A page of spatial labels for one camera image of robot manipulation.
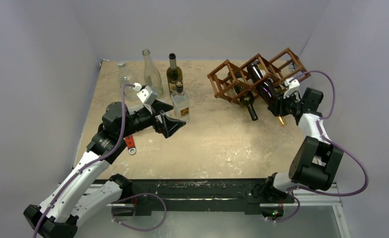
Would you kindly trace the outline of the red wine bottle gold cap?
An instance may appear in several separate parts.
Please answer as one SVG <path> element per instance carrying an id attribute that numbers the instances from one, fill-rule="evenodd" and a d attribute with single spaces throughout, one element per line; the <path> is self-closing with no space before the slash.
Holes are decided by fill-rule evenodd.
<path id="1" fill-rule="evenodd" d="M 272 81 L 267 78 L 262 83 L 258 83 L 258 81 L 263 78 L 263 74 L 261 73 L 261 70 L 256 61 L 249 64 L 247 66 L 247 70 L 250 77 L 252 78 L 253 83 L 256 84 L 256 90 L 269 106 L 275 98 L 275 90 Z M 283 117 L 277 118 L 282 126 L 286 125 L 286 120 Z"/>

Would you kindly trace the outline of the clear bottle black cap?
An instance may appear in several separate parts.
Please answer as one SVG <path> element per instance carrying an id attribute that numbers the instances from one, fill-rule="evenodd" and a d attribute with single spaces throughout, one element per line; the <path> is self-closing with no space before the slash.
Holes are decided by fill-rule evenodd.
<path id="1" fill-rule="evenodd" d="M 176 91 L 172 92 L 171 100 L 173 102 L 174 113 L 177 119 L 183 121 L 190 120 L 190 96 L 184 91 L 183 82 L 178 80 L 175 84 Z"/>

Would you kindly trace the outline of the clear glass bottle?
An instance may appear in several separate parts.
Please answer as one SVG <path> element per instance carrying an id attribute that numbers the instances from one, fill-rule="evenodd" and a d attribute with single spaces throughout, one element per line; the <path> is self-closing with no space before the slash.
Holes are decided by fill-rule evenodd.
<path id="1" fill-rule="evenodd" d="M 163 95 L 162 78 L 158 68 L 155 66 L 152 60 L 150 50 L 143 49 L 142 55 L 144 59 L 144 82 L 158 94 L 158 97 L 161 97 Z"/>
<path id="2" fill-rule="evenodd" d="M 132 102 L 138 101 L 139 98 L 137 93 L 142 89 L 138 75 L 132 71 L 124 61 L 120 61 L 118 63 L 118 68 L 120 71 L 118 75 L 118 82 L 120 86 L 126 84 L 124 87 L 125 99 Z"/>

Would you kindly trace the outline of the dark bottle silver cap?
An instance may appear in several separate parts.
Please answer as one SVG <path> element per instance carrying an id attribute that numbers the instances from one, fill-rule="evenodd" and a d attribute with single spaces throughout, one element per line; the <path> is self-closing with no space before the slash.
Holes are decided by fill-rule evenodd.
<path id="1" fill-rule="evenodd" d="M 177 66 L 176 55 L 174 53 L 169 54 L 170 66 L 167 69 L 166 76 L 169 87 L 169 93 L 172 94 L 176 91 L 176 82 L 183 80 L 183 73 L 180 67 Z"/>

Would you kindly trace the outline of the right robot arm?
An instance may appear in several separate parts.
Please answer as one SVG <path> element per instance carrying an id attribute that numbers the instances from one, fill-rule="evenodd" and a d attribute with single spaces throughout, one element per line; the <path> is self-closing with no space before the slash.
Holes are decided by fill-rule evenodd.
<path id="1" fill-rule="evenodd" d="M 287 197 L 289 188 L 305 187 L 327 191 L 343 157 L 343 151 L 324 139 L 322 114 L 318 107 L 323 92 L 307 88 L 301 98 L 298 92 L 285 97 L 279 95 L 268 109 L 277 116 L 292 115 L 305 138 L 287 173 L 274 173 L 265 183 L 256 184 L 250 198 L 276 203 Z"/>

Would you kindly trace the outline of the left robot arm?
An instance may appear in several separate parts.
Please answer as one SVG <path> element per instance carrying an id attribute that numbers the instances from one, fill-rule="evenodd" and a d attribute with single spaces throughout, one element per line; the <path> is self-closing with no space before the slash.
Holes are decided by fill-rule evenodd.
<path id="1" fill-rule="evenodd" d="M 24 216 L 34 230 L 33 236 L 71 238 L 79 226 L 107 204 L 136 201 L 138 195 L 132 182 L 120 174 L 111 176 L 90 195 L 85 192 L 126 148 L 127 136 L 153 127 L 169 138 L 183 127 L 184 121 L 166 115 L 172 108 L 155 100 L 150 110 L 142 108 L 129 114 L 123 102 L 111 103 L 78 165 L 48 198 L 25 209 Z"/>

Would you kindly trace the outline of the green bottle silver neck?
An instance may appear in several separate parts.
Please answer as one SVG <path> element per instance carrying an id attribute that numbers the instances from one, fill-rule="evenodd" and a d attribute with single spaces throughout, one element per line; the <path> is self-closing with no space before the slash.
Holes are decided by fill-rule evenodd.
<path id="1" fill-rule="evenodd" d="M 281 86 L 276 86 L 274 88 L 275 90 L 275 97 L 278 98 L 278 97 L 283 97 L 284 95 L 284 92 L 285 92 L 285 88 L 284 87 L 281 87 Z"/>

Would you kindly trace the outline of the dark bottle black cap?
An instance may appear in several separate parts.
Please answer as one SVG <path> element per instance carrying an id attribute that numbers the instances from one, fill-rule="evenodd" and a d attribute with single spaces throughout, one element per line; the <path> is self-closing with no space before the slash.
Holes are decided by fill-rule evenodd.
<path id="1" fill-rule="evenodd" d="M 242 80 L 242 76 L 240 73 L 236 73 L 235 77 L 239 80 Z M 234 86 L 234 91 L 236 94 L 239 94 L 239 93 L 243 92 L 244 90 L 245 90 L 245 88 L 243 88 L 242 86 L 238 86 L 238 85 Z M 238 101 L 242 107 L 247 108 L 252 121 L 256 121 L 259 119 L 257 114 L 256 114 L 256 111 L 253 107 L 255 99 L 254 99 L 254 96 L 253 96 L 251 91 L 249 91 L 246 94 L 244 94 L 243 96 L 241 96 L 238 99 Z"/>

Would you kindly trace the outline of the wooden wine rack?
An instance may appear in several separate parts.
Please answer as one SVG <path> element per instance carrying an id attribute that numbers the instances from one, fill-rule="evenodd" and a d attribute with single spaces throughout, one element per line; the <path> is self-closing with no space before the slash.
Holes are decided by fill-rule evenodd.
<path id="1" fill-rule="evenodd" d="M 266 60 L 260 54 L 243 64 L 235 64 L 227 59 L 213 69 L 207 78 L 215 98 L 239 105 L 241 98 L 248 93 L 252 93 L 255 99 L 262 98 L 271 104 L 272 94 L 287 91 L 289 80 L 296 78 L 302 82 L 310 76 L 299 57 L 286 48 L 271 60 Z"/>

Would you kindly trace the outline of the clear plastic screw box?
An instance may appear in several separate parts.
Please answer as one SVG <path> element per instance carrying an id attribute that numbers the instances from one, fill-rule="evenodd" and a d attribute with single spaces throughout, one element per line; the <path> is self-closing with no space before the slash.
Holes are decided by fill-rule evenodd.
<path id="1" fill-rule="evenodd" d="M 143 105 L 142 104 L 138 104 L 138 105 L 129 105 L 127 106 L 127 112 L 130 114 L 130 115 L 133 115 L 135 114 L 137 111 L 139 111 L 140 109 L 143 109 Z"/>

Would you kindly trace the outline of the red adjustable wrench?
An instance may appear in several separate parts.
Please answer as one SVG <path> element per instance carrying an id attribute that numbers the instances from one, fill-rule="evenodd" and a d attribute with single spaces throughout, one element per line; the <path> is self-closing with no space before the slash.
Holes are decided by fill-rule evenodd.
<path id="1" fill-rule="evenodd" d="M 129 136 L 125 137 L 125 142 L 127 145 L 128 153 L 130 155 L 135 155 L 136 154 L 136 146 L 135 146 L 133 136 L 129 135 Z"/>

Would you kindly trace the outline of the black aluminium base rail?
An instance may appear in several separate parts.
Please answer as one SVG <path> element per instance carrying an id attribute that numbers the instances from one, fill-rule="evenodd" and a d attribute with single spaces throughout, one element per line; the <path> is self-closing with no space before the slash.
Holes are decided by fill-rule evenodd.
<path id="1" fill-rule="evenodd" d="M 295 208 L 296 199 L 302 207 L 340 206 L 338 197 L 323 196 L 306 190 L 296 190 L 294 197 L 270 187 L 264 178 L 231 179 L 133 179 L 112 176 L 101 185 L 97 179 L 84 190 L 83 198 L 100 189 L 102 195 L 113 190 L 112 182 L 118 184 L 113 194 L 117 207 L 135 208 L 135 215 L 148 216 L 153 211 L 179 212 L 243 212 L 246 215 L 264 214 L 281 217 L 284 208 Z"/>

